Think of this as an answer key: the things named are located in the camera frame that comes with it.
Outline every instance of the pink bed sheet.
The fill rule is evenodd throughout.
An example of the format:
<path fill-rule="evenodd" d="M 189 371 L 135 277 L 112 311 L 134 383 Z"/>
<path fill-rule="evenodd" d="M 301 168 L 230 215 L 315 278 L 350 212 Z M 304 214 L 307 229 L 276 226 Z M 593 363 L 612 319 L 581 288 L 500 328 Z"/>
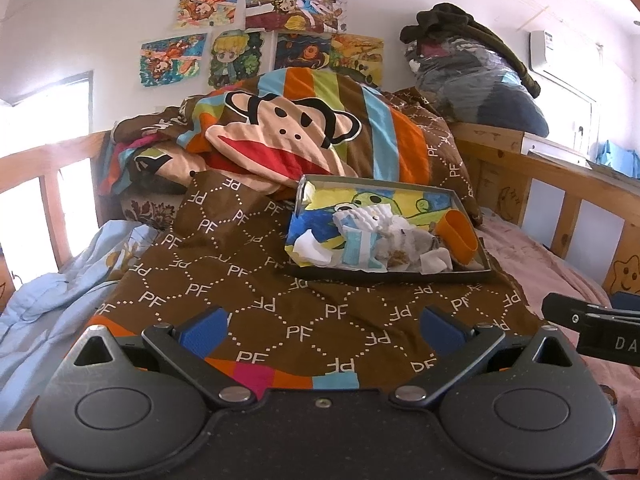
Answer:
<path fill-rule="evenodd" d="M 522 286 L 530 310 L 542 317 L 542 300 L 558 292 L 590 303 L 610 306 L 602 288 L 569 264 L 527 237 L 520 229 L 490 212 L 478 234 L 505 272 Z M 574 343 L 577 335 L 564 330 Z M 603 469 L 638 468 L 640 462 L 640 370 L 631 366 L 584 358 L 600 384 L 611 387 L 618 398 L 618 421 Z M 36 480 L 44 472 L 31 432 L 0 432 L 0 478 Z M 640 478 L 619 476 L 618 478 Z"/>

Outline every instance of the wire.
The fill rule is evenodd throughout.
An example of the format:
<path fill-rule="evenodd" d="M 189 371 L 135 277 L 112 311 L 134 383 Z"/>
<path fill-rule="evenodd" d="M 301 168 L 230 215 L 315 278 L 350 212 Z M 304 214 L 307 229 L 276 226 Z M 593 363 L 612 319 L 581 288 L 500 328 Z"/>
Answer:
<path fill-rule="evenodd" d="M 638 469 L 610 469 L 605 473 L 608 475 L 637 475 Z"/>

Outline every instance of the plastic bag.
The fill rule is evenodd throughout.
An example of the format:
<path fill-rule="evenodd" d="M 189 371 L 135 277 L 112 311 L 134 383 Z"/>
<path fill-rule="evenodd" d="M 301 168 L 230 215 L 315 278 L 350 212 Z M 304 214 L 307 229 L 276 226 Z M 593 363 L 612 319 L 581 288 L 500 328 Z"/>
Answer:
<path fill-rule="evenodd" d="M 484 44 L 460 37 L 413 41 L 405 57 L 416 87 L 447 121 L 548 136 L 545 117 L 516 72 Z"/>

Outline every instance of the wooden bed frame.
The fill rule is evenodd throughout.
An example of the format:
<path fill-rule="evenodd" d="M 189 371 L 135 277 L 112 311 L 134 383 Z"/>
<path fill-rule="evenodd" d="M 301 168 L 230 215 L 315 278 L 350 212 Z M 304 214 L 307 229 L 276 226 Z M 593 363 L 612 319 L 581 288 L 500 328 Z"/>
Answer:
<path fill-rule="evenodd" d="M 582 200 L 624 219 L 615 256 L 602 283 L 607 293 L 616 291 L 614 263 L 626 262 L 640 255 L 640 187 L 629 186 L 569 162 L 535 153 L 523 155 L 523 145 L 530 140 L 524 132 L 474 124 L 454 124 L 451 131 L 466 163 L 479 204 L 492 209 L 503 219 L 522 225 L 533 179 L 565 191 L 549 247 L 560 258 L 566 257 Z M 96 191 L 98 156 L 105 134 L 108 132 L 47 144 L 0 158 L 0 193 L 34 178 L 39 179 L 51 247 L 58 268 L 72 257 L 58 187 L 58 171 L 61 168 L 90 159 L 98 225 L 117 218 L 113 213 L 113 201 L 100 197 Z M 0 312 L 14 290 L 12 275 L 0 255 Z"/>

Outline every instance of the window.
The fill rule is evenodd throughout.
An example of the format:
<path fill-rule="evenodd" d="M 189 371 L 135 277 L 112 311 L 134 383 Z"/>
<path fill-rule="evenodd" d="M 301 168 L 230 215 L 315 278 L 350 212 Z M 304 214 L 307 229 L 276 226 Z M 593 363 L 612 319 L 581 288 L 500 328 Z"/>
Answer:
<path fill-rule="evenodd" d="M 91 123 L 91 77 L 81 75 L 0 107 L 0 156 L 85 136 Z M 98 229 L 89 160 L 58 174 L 72 254 L 81 253 Z M 16 287 L 57 272 L 37 179 L 0 194 L 0 244 Z"/>

